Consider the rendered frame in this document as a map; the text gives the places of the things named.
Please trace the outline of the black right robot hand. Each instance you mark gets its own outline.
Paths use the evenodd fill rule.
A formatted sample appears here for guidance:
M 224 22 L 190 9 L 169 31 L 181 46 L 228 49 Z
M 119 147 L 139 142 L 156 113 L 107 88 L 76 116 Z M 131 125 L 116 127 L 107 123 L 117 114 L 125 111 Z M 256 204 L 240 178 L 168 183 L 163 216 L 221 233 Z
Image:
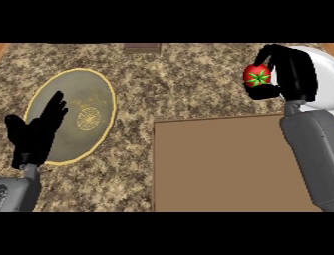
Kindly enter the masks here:
M 253 65 L 259 67 L 265 60 L 270 60 L 268 69 L 277 71 L 277 84 L 267 82 L 246 86 L 249 96 L 255 100 L 283 96 L 286 101 L 314 102 L 318 80 L 309 55 L 302 50 L 271 44 L 259 50 Z

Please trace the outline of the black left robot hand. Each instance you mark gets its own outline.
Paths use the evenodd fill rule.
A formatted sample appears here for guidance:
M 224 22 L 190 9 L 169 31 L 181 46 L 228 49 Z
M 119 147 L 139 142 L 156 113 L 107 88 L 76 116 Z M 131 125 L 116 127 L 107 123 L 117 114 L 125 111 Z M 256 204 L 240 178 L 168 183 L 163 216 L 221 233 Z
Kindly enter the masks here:
M 64 93 L 58 91 L 51 98 L 42 114 L 26 123 L 14 114 L 5 117 L 8 138 L 15 146 L 12 167 L 23 165 L 40 166 L 48 159 L 55 133 L 68 112 Z

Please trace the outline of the red tomato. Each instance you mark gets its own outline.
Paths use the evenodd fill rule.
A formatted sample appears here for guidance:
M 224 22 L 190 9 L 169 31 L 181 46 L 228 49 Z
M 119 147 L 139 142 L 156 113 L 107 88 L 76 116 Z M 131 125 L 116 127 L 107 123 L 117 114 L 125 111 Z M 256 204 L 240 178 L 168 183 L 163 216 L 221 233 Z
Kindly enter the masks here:
M 271 71 L 268 67 L 264 64 L 258 66 L 249 65 L 243 71 L 243 80 L 249 87 L 268 84 L 271 82 Z

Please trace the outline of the white plate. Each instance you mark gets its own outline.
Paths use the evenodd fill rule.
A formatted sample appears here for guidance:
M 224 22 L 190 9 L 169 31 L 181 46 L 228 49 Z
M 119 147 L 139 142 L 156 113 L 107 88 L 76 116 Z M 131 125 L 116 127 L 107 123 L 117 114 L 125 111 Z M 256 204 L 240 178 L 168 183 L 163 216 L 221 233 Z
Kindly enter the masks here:
M 301 110 L 324 109 L 334 115 L 334 57 L 321 50 L 305 46 L 293 46 L 293 49 L 304 51 L 309 55 L 318 79 L 315 101 L 307 103 Z

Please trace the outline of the brown flat tray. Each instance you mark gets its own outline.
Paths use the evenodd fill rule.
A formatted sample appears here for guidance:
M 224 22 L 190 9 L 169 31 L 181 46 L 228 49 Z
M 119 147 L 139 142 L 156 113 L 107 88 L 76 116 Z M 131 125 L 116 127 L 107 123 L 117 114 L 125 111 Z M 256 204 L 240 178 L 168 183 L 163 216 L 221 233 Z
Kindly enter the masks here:
M 281 115 L 154 123 L 156 211 L 315 212 Z

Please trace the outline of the grey round yellow-rimmed placemat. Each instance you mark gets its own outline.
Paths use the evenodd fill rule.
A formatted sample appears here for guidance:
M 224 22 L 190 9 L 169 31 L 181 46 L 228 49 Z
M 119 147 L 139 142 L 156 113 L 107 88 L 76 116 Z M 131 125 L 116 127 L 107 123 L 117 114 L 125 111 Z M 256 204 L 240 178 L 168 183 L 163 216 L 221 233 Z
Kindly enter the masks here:
M 117 116 L 117 96 L 100 72 L 86 68 L 67 70 L 40 86 L 26 110 L 26 123 L 40 115 L 57 91 L 64 93 L 68 112 L 46 164 L 67 165 L 91 155 L 108 136 Z

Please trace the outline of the dark brown rectangular block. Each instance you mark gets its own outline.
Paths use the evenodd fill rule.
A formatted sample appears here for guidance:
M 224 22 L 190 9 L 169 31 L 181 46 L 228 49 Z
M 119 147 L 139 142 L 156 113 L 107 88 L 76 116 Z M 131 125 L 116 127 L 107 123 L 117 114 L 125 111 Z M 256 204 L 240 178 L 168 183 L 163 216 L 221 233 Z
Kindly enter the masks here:
M 126 43 L 126 53 L 159 53 L 162 51 L 162 43 Z

